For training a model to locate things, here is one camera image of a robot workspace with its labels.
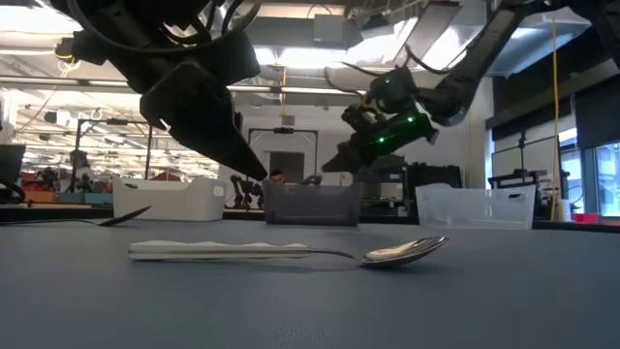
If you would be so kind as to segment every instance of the silver spoon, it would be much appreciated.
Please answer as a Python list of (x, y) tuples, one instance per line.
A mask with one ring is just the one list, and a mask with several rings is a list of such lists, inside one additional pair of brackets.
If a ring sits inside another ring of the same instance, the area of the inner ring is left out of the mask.
[(299, 243), (280, 246), (268, 243), (228, 245), (217, 242), (146, 241), (132, 243), (129, 247), (129, 258), (136, 261), (268, 259), (306, 258), (320, 253), (349, 258), (360, 262), (363, 267), (391, 268), (416, 261), (448, 240), (445, 237), (421, 238), (399, 246), (370, 251), (359, 258), (346, 252), (315, 249)]

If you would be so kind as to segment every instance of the gray table surface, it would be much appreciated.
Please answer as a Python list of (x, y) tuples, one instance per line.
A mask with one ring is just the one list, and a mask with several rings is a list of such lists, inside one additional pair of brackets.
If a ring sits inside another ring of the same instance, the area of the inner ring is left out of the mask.
[[(356, 254), (429, 235), (410, 267), (333, 256), (132, 263), (131, 242), (302, 242)], [(0, 228), (0, 348), (620, 348), (620, 236), (262, 222)]]

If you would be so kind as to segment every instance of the yellow cable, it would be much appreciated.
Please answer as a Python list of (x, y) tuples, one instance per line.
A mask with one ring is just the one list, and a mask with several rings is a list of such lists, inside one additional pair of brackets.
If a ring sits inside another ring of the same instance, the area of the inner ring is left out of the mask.
[(553, 131), (553, 189), (551, 196), (551, 220), (555, 219), (555, 188), (556, 188), (556, 176), (557, 176), (557, 162), (558, 162), (558, 119), (560, 118), (560, 96), (558, 91), (558, 52), (557, 52), (557, 32), (555, 24), (555, 16), (553, 16), (551, 22), (551, 36), (553, 41), (553, 102), (555, 104), (555, 121)]

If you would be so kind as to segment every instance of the spoon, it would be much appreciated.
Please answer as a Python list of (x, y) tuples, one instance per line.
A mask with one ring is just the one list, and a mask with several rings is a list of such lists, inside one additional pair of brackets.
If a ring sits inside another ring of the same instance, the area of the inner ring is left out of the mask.
[(370, 251), (357, 258), (349, 253), (315, 249), (300, 243), (272, 245), (250, 243), (228, 245), (217, 242), (183, 243), (175, 241), (146, 241), (129, 246), (129, 258), (136, 261), (216, 260), (216, 259), (269, 259), (306, 258), (310, 255), (330, 254), (349, 258), (369, 268), (400, 267), (435, 251), (449, 239), (444, 237), (421, 238), (399, 246)]
[(0, 222), (0, 227), (2, 226), (12, 226), (12, 225), (30, 225), (30, 224), (42, 224), (42, 223), (61, 223), (61, 222), (78, 222), (78, 223), (86, 223), (91, 225), (96, 225), (100, 227), (113, 227), (115, 225), (127, 222), (130, 219), (134, 219), (139, 215), (147, 212), (151, 206), (147, 206), (133, 212), (129, 212), (123, 216), (111, 218), (107, 221), (97, 223), (84, 219), (48, 219), (48, 220), (30, 220), (30, 221), (13, 221), (13, 222)]

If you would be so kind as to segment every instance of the window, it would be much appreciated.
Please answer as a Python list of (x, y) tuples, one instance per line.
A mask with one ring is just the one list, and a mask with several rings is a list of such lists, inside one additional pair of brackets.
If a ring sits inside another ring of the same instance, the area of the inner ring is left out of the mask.
[(597, 147), (599, 213), (620, 216), (620, 143)]
[(574, 207), (575, 213), (584, 212), (583, 180), (581, 179), (581, 151), (576, 145), (576, 129), (567, 130), (559, 134), (560, 161), (562, 170), (568, 172), (568, 199)]

